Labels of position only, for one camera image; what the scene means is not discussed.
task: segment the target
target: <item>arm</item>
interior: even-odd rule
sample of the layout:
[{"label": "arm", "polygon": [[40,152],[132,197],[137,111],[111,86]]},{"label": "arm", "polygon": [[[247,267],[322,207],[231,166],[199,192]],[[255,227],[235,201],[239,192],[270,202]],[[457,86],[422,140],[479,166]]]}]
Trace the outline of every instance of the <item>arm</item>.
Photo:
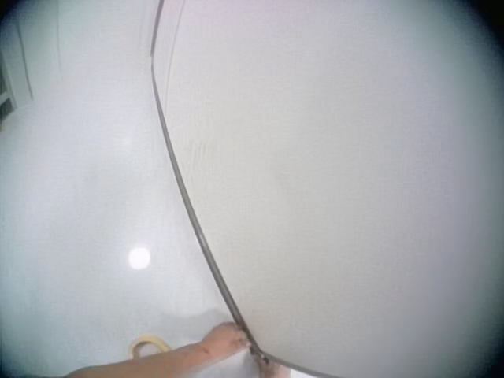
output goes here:
[{"label": "arm", "polygon": [[194,372],[235,354],[250,343],[236,324],[215,327],[196,344],[112,365],[77,370],[67,378],[167,378]]}]

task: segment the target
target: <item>yellow ring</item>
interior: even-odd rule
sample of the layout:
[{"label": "yellow ring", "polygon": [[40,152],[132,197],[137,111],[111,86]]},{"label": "yellow ring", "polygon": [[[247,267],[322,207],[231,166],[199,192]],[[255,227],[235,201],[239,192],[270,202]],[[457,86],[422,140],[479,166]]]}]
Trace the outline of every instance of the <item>yellow ring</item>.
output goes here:
[{"label": "yellow ring", "polygon": [[141,335],[130,346],[128,356],[130,359],[139,358],[140,348],[146,344],[154,344],[158,349],[158,353],[169,352],[171,348],[156,335]]}]

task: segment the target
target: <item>skin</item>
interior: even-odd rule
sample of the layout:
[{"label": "skin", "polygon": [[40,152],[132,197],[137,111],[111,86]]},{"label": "skin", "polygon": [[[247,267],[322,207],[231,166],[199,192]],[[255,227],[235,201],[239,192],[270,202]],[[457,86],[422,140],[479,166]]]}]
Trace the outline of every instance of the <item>skin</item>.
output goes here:
[{"label": "skin", "polygon": [[[250,342],[238,325],[216,326],[202,341],[176,350],[111,365],[91,366],[65,378],[174,378],[211,366],[246,349]],[[256,359],[261,378],[289,378],[290,370]]]}]

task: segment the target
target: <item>human hand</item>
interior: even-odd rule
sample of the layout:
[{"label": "human hand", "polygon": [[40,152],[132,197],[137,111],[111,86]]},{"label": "human hand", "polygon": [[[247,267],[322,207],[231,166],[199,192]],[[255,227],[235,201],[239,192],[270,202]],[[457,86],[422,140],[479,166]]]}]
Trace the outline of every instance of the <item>human hand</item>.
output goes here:
[{"label": "human hand", "polygon": [[272,361],[266,361],[264,358],[256,357],[256,363],[259,367],[259,376],[261,378],[290,378],[291,370],[285,366]]},{"label": "human hand", "polygon": [[250,341],[238,325],[229,322],[216,326],[200,344],[212,358],[222,360],[249,347]]}]

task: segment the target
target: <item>white floor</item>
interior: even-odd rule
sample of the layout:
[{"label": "white floor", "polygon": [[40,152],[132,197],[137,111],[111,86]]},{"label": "white floor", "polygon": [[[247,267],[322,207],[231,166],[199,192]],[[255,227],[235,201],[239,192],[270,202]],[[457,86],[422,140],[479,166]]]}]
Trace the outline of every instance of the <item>white floor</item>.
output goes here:
[{"label": "white floor", "polygon": [[[57,376],[125,359],[143,333],[171,347],[194,342],[231,317],[162,138],[150,35],[139,31],[155,7],[56,4],[58,67],[44,65],[55,56],[43,56],[43,44],[53,41],[33,29],[51,22],[54,2],[32,4],[48,18],[24,24],[21,14],[21,31],[50,71],[31,77],[35,100],[0,132],[2,364]],[[136,246],[150,250],[146,269],[128,264]],[[201,376],[223,374],[257,372],[242,354]]]}]

